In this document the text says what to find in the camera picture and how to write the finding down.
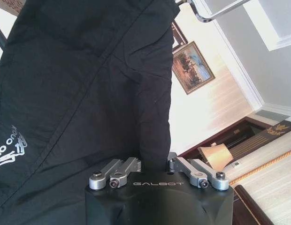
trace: decorative emblem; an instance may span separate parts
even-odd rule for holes
[[[275,130],[273,129],[273,127],[268,128],[267,133],[270,135],[280,136],[280,135],[285,133],[285,131],[283,131],[283,130],[286,130],[287,128],[289,128],[289,127],[287,127],[285,125],[278,124],[275,127]]]

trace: framed painting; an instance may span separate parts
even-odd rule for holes
[[[187,44],[188,41],[175,21],[172,22],[172,30],[173,30],[173,36],[174,36],[174,43],[173,43],[173,52],[174,52],[181,46]]]
[[[209,83],[215,76],[194,42],[174,54],[173,71],[186,94]]]

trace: gold frame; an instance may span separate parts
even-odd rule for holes
[[[205,84],[211,82],[212,80],[215,79],[215,76],[214,74],[212,73],[209,65],[207,64],[206,60],[204,59],[202,53],[200,52],[200,50],[198,49],[196,43],[193,41],[187,45],[185,45],[184,47],[180,48],[178,51],[176,51],[174,53],[174,61],[175,61],[175,58],[181,54],[182,52],[184,52],[187,48],[190,48],[190,47],[193,47],[195,52],[198,54],[198,56],[200,57],[200,60],[203,62],[203,65],[205,66],[205,69],[208,71],[209,75],[210,75],[210,78],[207,79],[206,81],[204,82],[201,82],[200,84],[197,84],[196,86],[194,86],[193,88],[191,89],[188,89],[188,87],[185,86],[184,82],[182,81],[181,77],[180,77],[180,73],[178,70],[176,70],[176,67],[173,65],[172,67],[172,70],[174,72],[174,74],[176,75],[177,79],[179,80],[180,84],[182,85],[184,91],[186,92],[187,95],[189,95],[190,93],[194,92],[195,90],[197,90],[198,88],[204,86]]]

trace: black cloth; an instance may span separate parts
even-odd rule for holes
[[[0,225],[84,224],[113,158],[164,170],[173,0],[28,0],[0,61]]]

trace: white crown molding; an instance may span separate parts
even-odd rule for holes
[[[244,4],[244,8],[269,51],[291,45],[291,34],[279,37],[258,0]]]
[[[264,104],[261,108],[262,110],[279,113],[287,116],[291,116],[291,107],[283,106],[283,105],[275,105],[275,104]]]
[[[200,14],[204,16],[211,15],[212,12],[209,9],[205,0],[199,0],[199,2],[200,4],[197,4],[197,9]],[[256,89],[242,62],[236,55],[233,47],[231,46],[223,30],[221,29],[219,23],[216,20],[212,21],[212,23],[214,24],[216,30],[221,36],[221,39],[223,40],[221,43],[223,45],[222,51],[220,51],[221,57],[225,61],[228,69],[230,70],[233,78],[235,79],[251,108],[254,111],[257,111],[264,105],[264,101],[260,93]]]
[[[290,45],[291,45],[291,34],[279,38],[279,40],[276,43],[276,49],[283,48],[283,47],[290,46]]]

